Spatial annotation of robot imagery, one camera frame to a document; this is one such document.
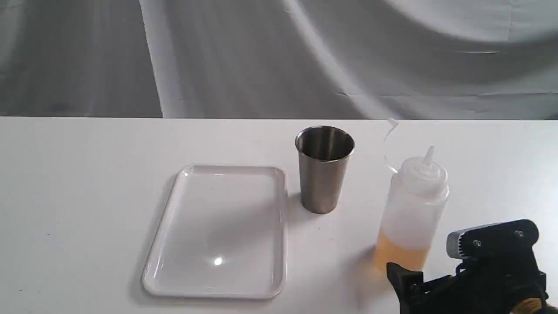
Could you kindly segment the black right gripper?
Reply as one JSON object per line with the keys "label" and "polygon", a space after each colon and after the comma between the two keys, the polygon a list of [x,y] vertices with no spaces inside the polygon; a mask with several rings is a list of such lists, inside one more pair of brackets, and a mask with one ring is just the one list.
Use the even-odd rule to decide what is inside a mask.
{"label": "black right gripper", "polygon": [[387,263],[401,314],[547,314],[546,274],[533,246],[540,233],[530,219],[453,231],[446,253],[462,262],[455,274],[424,281],[422,272]]}

